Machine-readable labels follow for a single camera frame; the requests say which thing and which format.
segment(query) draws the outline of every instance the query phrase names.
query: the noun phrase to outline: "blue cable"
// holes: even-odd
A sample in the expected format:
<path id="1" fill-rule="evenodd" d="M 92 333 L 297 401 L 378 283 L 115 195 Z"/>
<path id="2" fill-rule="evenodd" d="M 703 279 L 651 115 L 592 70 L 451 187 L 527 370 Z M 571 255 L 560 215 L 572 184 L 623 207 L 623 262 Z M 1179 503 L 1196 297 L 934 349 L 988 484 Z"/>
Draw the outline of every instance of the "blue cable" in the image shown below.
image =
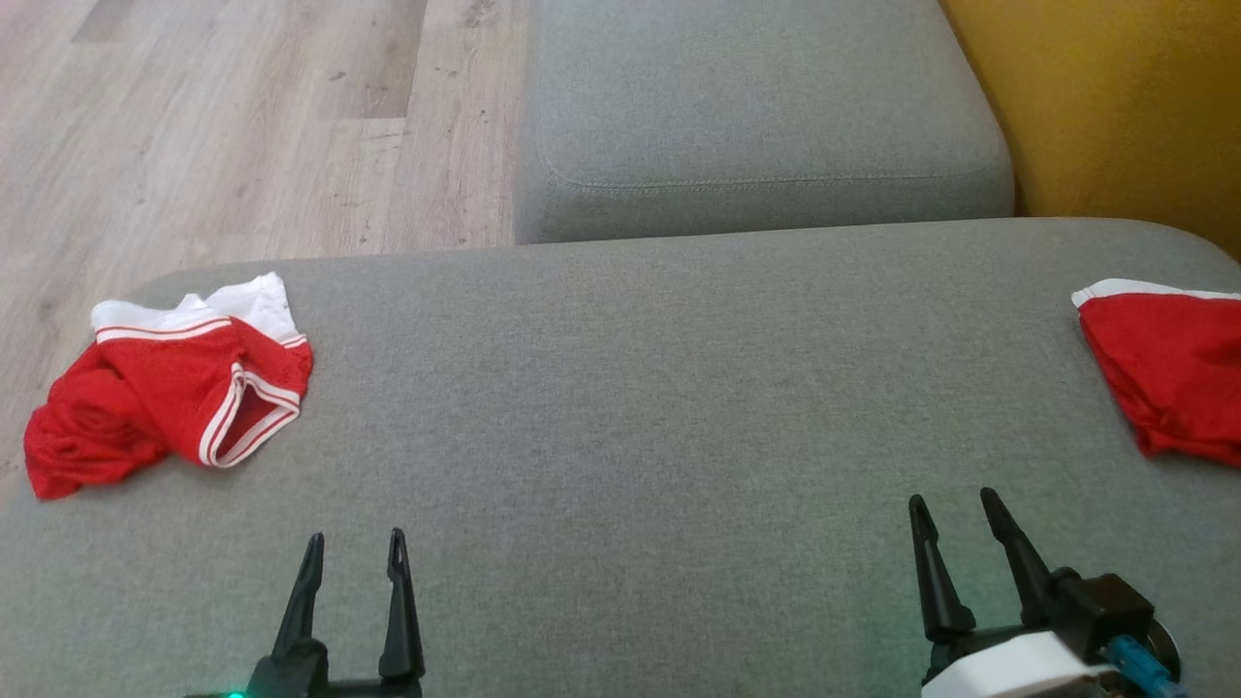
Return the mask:
<path id="1" fill-rule="evenodd" d="M 1128 635 L 1117 636 L 1108 643 L 1107 661 L 1150 698 L 1189 698 L 1189 693 L 1173 682 L 1168 669 Z"/>

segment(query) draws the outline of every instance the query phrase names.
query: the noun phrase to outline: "floor plank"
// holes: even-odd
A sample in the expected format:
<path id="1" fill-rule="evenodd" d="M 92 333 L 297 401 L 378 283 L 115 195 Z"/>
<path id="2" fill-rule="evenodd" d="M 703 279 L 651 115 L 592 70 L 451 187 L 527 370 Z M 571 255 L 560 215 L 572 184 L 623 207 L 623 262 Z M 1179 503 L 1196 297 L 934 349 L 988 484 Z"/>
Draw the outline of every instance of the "floor plank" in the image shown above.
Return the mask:
<path id="1" fill-rule="evenodd" d="M 527 2 L 0 2 L 0 493 L 98 301 L 192 266 L 511 243 Z"/>

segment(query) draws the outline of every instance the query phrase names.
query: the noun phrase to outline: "red garment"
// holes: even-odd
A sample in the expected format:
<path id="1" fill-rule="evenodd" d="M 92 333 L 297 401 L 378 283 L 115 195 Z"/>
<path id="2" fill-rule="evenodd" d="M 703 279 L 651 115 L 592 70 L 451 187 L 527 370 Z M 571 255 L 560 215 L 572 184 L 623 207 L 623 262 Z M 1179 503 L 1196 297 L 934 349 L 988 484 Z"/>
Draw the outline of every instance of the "red garment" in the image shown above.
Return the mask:
<path id="1" fill-rule="evenodd" d="M 91 320 L 96 342 L 26 427 L 40 499 L 119 482 L 169 451 L 231 467 L 300 412 L 314 359 L 276 274 L 172 310 L 107 301 Z"/>
<path id="2" fill-rule="evenodd" d="M 1241 467 L 1241 294 L 1107 279 L 1073 303 L 1144 455 Z"/>

